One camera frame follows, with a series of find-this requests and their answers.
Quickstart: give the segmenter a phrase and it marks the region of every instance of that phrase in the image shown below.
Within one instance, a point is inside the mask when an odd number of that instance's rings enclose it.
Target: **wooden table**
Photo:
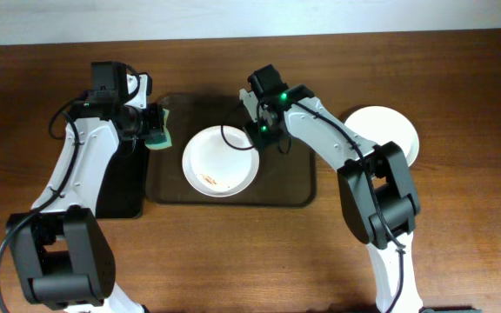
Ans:
[[[120,60],[168,92],[236,95],[274,63],[335,115],[377,104],[403,112],[421,149],[413,259],[427,306],[501,312],[501,30],[0,47],[0,242],[26,211],[62,143],[52,113],[90,87],[90,62]],[[324,311],[374,303],[366,248],[342,218],[337,179],[318,160],[317,198],[301,210],[146,203],[138,220],[101,221],[117,282],[152,312]],[[4,297],[23,299],[10,254]]]

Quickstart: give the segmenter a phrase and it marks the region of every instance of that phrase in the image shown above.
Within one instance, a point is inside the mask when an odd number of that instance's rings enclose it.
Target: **plate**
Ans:
[[[236,147],[251,145],[246,134],[224,126],[225,138]],[[220,126],[197,133],[183,152],[183,173],[190,185],[206,196],[233,196],[247,188],[258,173],[255,149],[235,150],[222,138]]]
[[[404,151],[409,166],[417,159],[417,130],[407,117],[396,110],[382,106],[362,108],[353,112],[344,124],[361,137],[379,145],[393,141]]]

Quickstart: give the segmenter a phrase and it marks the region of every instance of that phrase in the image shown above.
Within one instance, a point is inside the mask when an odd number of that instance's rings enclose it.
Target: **green sponge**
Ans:
[[[169,148],[172,145],[170,132],[167,128],[165,128],[165,125],[167,124],[167,117],[169,115],[170,111],[164,109],[164,133],[144,140],[146,148],[150,150],[161,150]]]

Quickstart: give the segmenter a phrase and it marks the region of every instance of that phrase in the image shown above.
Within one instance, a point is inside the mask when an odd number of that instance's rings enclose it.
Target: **black mat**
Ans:
[[[277,207],[304,207],[312,202],[316,195],[314,152],[297,139],[288,155],[280,154],[276,145],[262,152],[254,182],[234,196],[206,196],[187,182],[181,166],[186,144],[200,130],[219,125],[238,102],[236,97],[199,95],[170,95],[159,102],[170,111],[167,128],[173,146],[150,153],[146,196],[152,202]],[[241,109],[227,125],[241,128],[248,121],[248,114]]]

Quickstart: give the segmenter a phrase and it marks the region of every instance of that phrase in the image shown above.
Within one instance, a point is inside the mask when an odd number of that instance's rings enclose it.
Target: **white wall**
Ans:
[[[500,0],[0,0],[0,44],[480,28]]]

